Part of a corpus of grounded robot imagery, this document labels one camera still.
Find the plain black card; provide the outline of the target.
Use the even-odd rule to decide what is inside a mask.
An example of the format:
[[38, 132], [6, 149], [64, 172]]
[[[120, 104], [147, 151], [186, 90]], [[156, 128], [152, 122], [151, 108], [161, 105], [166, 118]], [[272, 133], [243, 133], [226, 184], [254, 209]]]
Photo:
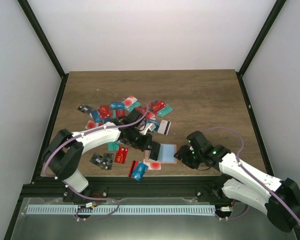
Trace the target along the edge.
[[161, 148], [161, 144], [154, 141], [152, 143], [148, 158], [150, 160], [157, 161], [160, 153], [160, 148]]

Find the pink leather card holder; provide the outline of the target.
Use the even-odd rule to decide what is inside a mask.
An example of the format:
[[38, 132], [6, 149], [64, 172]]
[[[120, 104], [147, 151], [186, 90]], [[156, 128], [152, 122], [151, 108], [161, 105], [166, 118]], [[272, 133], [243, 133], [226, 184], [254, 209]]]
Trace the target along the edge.
[[145, 151], [145, 163], [161, 163], [161, 164], [176, 164], [177, 159], [174, 157], [177, 151], [177, 146], [175, 144], [161, 144], [158, 154], [158, 159], [153, 160], [150, 158], [150, 152]]

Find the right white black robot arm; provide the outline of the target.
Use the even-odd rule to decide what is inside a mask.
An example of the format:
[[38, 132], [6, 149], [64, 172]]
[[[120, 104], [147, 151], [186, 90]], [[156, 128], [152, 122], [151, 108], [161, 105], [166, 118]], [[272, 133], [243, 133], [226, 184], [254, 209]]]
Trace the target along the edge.
[[188, 144], [179, 148], [176, 159], [191, 169], [205, 164], [226, 177], [212, 188], [215, 200], [229, 198], [253, 207], [283, 232], [300, 229], [300, 188], [294, 180], [282, 180], [258, 170], [240, 159], [238, 152], [213, 145], [200, 131], [192, 132], [186, 139]]

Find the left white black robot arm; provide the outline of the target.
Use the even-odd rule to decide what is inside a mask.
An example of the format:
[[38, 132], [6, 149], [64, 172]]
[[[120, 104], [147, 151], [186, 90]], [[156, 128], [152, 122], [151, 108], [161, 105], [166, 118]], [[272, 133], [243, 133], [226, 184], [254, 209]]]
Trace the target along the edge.
[[145, 133], [137, 129], [140, 122], [146, 119], [149, 109], [147, 106], [145, 113], [134, 109], [123, 119], [115, 118], [84, 131], [60, 130], [43, 152], [42, 173], [64, 182], [79, 201], [87, 202], [92, 196], [92, 189], [78, 169], [81, 157], [86, 152], [110, 142], [126, 140], [134, 149], [150, 151], [150, 158], [156, 161], [161, 145], [153, 141], [147, 128]]

